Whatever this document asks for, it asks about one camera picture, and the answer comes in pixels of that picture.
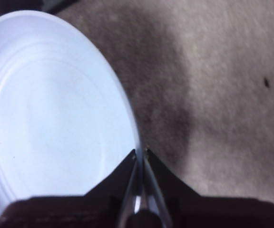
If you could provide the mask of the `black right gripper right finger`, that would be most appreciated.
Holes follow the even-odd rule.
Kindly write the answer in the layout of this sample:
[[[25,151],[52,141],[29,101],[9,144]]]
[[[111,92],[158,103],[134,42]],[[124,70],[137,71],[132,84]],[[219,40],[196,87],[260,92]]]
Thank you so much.
[[[148,206],[166,228],[274,228],[274,204],[254,198],[202,196],[149,149],[144,152]]]

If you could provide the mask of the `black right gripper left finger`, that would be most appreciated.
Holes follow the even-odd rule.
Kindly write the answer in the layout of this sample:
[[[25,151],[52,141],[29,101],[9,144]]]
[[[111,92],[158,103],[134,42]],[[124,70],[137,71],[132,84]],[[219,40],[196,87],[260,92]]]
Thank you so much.
[[[115,228],[137,173],[132,150],[85,195],[45,196],[18,200],[0,215],[0,228]]]

